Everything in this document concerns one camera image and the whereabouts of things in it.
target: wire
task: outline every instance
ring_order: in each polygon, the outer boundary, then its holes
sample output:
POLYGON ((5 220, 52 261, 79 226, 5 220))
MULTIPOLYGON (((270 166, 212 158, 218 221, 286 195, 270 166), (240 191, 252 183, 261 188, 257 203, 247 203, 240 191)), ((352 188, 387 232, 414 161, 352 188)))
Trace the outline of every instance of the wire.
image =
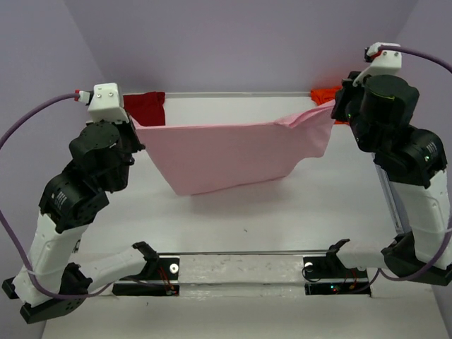
POLYGON ((394 51, 394 52, 411 54, 411 55, 414 55, 415 57, 430 60, 431 62, 434 62, 435 64, 443 66, 445 69, 447 69, 449 72, 452 73, 452 65, 450 63, 448 63, 447 61, 444 61, 443 59, 440 59, 437 56, 434 56, 434 55, 431 55, 428 53, 424 53, 421 51, 417 51, 415 49, 401 47, 401 46, 388 46, 388 45, 383 44, 379 47, 379 51, 394 51))
POLYGON ((367 285, 365 285, 364 287, 358 288, 357 290, 348 292, 348 294, 353 295, 353 294, 360 293, 362 291, 367 290, 369 287, 372 286, 373 283, 375 283, 375 280, 379 277, 380 273, 381 273, 381 269, 379 268, 378 270, 376 270, 374 277, 369 281, 369 283, 367 285))
POLYGON ((318 282, 320 281, 320 278, 317 279, 317 280, 310 280, 310 279, 306 278, 306 271, 305 271, 305 270, 306 270, 306 268, 303 267, 303 268, 302 268, 302 275, 303 275, 303 278, 304 278, 306 281, 308 281, 308 282, 310 282, 310 283, 313 283, 313 284, 318 283, 318 282))
MULTIPOLYGON (((29 111, 27 114, 25 114, 23 117, 21 117, 18 121, 15 122, 13 126, 11 126, 8 131, 0 138, 0 150, 5 146, 5 143, 7 140, 16 132, 26 121, 28 121, 30 118, 35 116, 37 113, 41 112, 43 109, 47 108, 48 106, 51 106, 57 102, 67 100, 67 99, 73 99, 78 98, 80 95, 78 93, 70 93, 65 95, 60 95, 58 97, 54 97, 53 99, 50 99, 46 102, 43 102, 41 105, 35 107, 31 111, 29 111)), ((30 262, 30 260, 27 257, 27 253, 25 252, 25 249, 23 248, 22 244, 20 243, 20 240, 17 238, 16 233, 13 231, 12 227, 9 225, 8 220, 5 218, 5 215, 0 209, 0 222, 3 225, 6 233, 11 238, 11 241, 14 244, 14 247, 17 249, 20 258, 22 259, 23 265, 28 271, 28 276, 30 277, 30 281, 33 284, 33 286, 38 290, 40 293, 54 298, 54 299, 62 299, 62 300, 74 300, 74 299, 85 299, 85 298, 91 298, 96 297, 100 295, 102 292, 104 292, 111 284, 108 284, 98 290, 95 293, 92 294, 86 294, 86 295, 60 295, 58 293, 53 293, 49 290, 46 290, 39 281, 37 281, 35 274, 33 272, 33 266, 30 262)))
POLYGON ((358 276, 357 276, 355 270, 351 270, 351 271, 352 271, 353 277, 355 278, 355 281, 353 282, 353 285, 350 286, 350 290, 354 290, 356 287, 356 284, 358 283, 358 276))

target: pink fabric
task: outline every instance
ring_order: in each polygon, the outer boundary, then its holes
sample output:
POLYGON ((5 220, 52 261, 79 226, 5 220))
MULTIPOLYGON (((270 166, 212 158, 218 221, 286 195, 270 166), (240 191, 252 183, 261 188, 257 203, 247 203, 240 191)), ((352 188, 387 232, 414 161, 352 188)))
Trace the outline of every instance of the pink fabric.
POLYGON ((141 142, 176 194, 185 196, 287 176, 330 140, 334 101, 263 124, 136 124, 141 142))

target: robotic arm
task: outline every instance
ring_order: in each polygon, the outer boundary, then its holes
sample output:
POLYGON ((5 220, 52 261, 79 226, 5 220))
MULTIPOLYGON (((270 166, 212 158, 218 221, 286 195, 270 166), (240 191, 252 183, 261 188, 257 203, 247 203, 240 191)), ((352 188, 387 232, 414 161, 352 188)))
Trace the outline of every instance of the robotic arm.
POLYGON ((366 49, 364 59, 371 62, 367 69, 343 80, 331 117, 350 125, 360 150, 374 153, 375 164, 387 173, 405 205, 411 232, 382 250, 344 239, 307 275, 314 279, 344 268, 373 267, 411 277, 406 280, 447 285, 452 280, 452 247, 444 147, 436 134, 410 125, 419 92, 395 76, 401 54, 381 50, 381 45, 366 49))
POLYGON ((79 101, 89 103, 93 120, 70 142, 72 161, 44 189, 28 254, 33 272, 24 266, 3 283, 9 297, 24 303, 20 312, 27 323, 68 314, 82 304, 84 295, 120 278, 152 272, 158 262, 152 248, 138 243, 89 264, 68 263, 89 224, 108 205, 105 192, 126 188, 132 154, 144 149, 116 84, 96 85, 93 93, 80 95, 79 101), (65 297, 43 294, 32 277, 47 291, 65 297))
MULTIPOLYGON (((374 162, 386 171, 405 204, 412 231, 384 249, 340 240, 325 255, 307 258, 311 265, 306 278, 338 278, 352 268, 378 268, 419 283, 447 285, 452 280, 452 247, 444 147, 431 131, 410 125, 419 92, 395 76, 401 54, 380 46, 366 51, 371 62, 366 70, 351 72, 343 81, 331 117, 348 122, 359 149, 374 153, 374 162)), ((105 192, 126 188, 132 155, 144 149, 116 84, 96 85, 93 93, 79 95, 93 121, 71 141, 72 161, 45 187, 28 255, 33 272, 23 267, 2 285, 11 299, 23 302, 20 313, 27 323, 71 313, 87 295, 124 277, 149 276, 162 260, 141 242, 89 264, 70 262, 83 233, 108 205, 105 192)))

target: purple wall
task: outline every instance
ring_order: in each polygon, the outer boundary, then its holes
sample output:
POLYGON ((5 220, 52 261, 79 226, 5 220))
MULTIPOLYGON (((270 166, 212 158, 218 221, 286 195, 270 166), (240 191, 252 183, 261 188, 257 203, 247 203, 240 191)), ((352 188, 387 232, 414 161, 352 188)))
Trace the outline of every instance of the purple wall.
MULTIPOLYGON (((0 133, 29 109, 76 88, 91 89, 103 77, 61 0, 0 4, 0 133)), ((0 152, 0 206, 28 248, 35 233, 45 184, 69 161, 68 143, 83 128, 86 109, 74 101, 36 116, 0 152)), ((21 267, 0 227, 0 281, 21 267)), ((42 324, 27 326, 20 301, 0 292, 0 338, 40 338, 42 324)))
POLYGON ((125 91, 307 91, 361 69, 417 0, 66 0, 125 91))
MULTIPOLYGON (((452 0, 420 0, 411 13, 397 41, 406 47, 432 53, 452 63, 452 0)), ((420 91, 420 101, 412 124, 437 133, 452 161, 452 76, 429 61, 413 56, 403 57, 402 76, 420 91)), ((452 173, 448 174, 448 190, 452 192, 452 173)), ((452 337, 452 286, 436 287, 435 295, 452 337)))

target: white floor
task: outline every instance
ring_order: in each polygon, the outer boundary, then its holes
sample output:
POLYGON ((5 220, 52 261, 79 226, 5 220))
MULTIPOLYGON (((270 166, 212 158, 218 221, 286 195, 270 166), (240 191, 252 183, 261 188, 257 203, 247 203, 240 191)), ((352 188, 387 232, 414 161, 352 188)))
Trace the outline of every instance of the white floor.
MULTIPOLYGON (((314 106, 305 97, 172 98, 168 124, 271 121, 314 106)), ((111 196, 81 252, 146 241, 166 251, 327 249, 342 238, 382 247, 395 235, 371 155, 335 126, 326 155, 287 178, 204 196, 176 196, 146 153, 129 187, 111 196)), ((49 321, 61 338, 447 338, 432 289, 379 280, 375 298, 99 297, 49 321)))

